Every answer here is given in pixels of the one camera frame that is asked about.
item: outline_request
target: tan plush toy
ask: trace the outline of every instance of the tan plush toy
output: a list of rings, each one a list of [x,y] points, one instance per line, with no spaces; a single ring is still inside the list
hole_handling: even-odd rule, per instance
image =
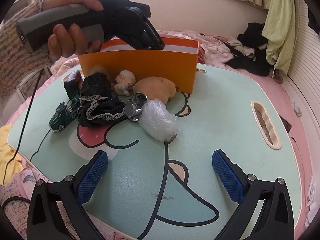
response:
[[[129,96],[129,90],[132,89],[136,83],[136,78],[132,72],[129,70],[123,70],[120,72],[120,75],[116,77],[116,84],[113,87],[113,90],[117,95]]]
[[[159,99],[166,104],[175,95],[176,86],[166,78],[148,77],[138,81],[133,92],[146,95],[148,100]]]

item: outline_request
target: gray handle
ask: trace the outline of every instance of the gray handle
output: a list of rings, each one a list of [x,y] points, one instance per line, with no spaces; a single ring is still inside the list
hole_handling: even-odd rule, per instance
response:
[[[21,19],[16,29],[24,47],[32,53],[45,47],[55,25],[63,24],[68,30],[73,23],[79,25],[88,42],[104,41],[103,11],[93,11],[82,4],[56,7]]]

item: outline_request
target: pile of clothes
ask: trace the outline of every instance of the pile of clothes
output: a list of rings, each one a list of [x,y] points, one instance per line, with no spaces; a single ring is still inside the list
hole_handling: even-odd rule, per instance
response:
[[[252,74],[268,76],[273,65],[266,59],[268,39],[262,36],[264,24],[249,23],[237,40],[225,42],[234,58],[226,62],[232,68],[243,68]]]

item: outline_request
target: finger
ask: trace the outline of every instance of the finger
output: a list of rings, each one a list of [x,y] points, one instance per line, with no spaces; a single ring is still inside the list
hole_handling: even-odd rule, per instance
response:
[[[52,34],[48,39],[49,59],[51,62],[61,58],[61,47],[55,34]]]
[[[89,48],[87,49],[88,53],[95,53],[100,50],[101,47],[101,41],[94,41],[91,43]]]
[[[88,41],[82,33],[80,27],[76,24],[72,24],[68,31],[75,45],[75,54],[82,55],[86,53],[88,48]]]
[[[55,34],[58,38],[61,46],[62,56],[70,57],[73,55],[75,52],[75,45],[66,28],[62,24],[57,24],[53,28],[53,34]]]
[[[98,0],[44,0],[42,3],[42,10],[46,11],[55,7],[67,5],[67,4],[75,4],[82,3],[87,6],[89,9],[95,11],[102,11],[103,6]]]

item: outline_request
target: white wall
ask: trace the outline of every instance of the white wall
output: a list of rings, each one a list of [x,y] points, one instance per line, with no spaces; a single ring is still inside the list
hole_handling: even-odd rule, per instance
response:
[[[267,13],[236,0],[130,0],[150,5],[157,30],[193,30],[206,35],[237,37],[250,22],[264,23]]]

